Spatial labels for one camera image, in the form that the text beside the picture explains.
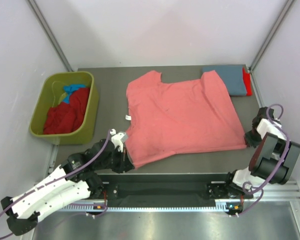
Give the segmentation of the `pink t shirt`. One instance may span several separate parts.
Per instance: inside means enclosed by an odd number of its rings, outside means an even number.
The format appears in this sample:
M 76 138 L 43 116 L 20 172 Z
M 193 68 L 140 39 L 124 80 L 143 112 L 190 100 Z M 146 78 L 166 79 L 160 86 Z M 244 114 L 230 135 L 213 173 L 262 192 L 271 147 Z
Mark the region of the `pink t shirt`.
M 246 147 L 243 126 L 215 71 L 175 83 L 161 76 L 152 70 L 126 89 L 131 120 L 125 145 L 136 168 L 173 155 Z

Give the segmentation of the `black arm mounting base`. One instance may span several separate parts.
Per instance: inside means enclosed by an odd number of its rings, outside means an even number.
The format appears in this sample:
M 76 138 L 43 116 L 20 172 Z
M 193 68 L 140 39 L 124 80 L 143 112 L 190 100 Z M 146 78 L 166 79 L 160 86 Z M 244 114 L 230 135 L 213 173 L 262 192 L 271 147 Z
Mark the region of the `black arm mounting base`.
M 103 189 L 93 200 L 109 207 L 199 207 L 229 194 L 228 173 L 99 174 Z

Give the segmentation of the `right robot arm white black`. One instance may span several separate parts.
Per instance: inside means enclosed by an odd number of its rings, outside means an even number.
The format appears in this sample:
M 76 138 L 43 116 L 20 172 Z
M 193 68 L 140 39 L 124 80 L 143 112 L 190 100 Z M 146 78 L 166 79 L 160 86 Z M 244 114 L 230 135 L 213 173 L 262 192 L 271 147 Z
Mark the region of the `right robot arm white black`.
M 290 140 L 283 130 L 280 104 L 261 107 L 252 120 L 251 130 L 244 134 L 248 147 L 255 152 L 245 169 L 228 174 L 223 192 L 229 198 L 255 194 L 267 184 L 284 185 L 292 174 L 300 155 L 300 144 Z

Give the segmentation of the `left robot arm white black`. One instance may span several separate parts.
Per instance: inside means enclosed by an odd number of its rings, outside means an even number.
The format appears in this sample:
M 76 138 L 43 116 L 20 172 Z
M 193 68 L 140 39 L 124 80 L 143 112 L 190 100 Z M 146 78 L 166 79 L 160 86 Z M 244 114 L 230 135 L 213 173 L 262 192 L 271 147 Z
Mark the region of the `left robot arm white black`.
M 8 228 L 15 236 L 21 236 L 69 204 L 99 198 L 104 185 L 97 171 L 110 169 L 121 174 L 134 168 L 126 148 L 102 139 L 86 151 L 71 154 L 26 193 L 3 198 L 0 203 L 8 216 Z

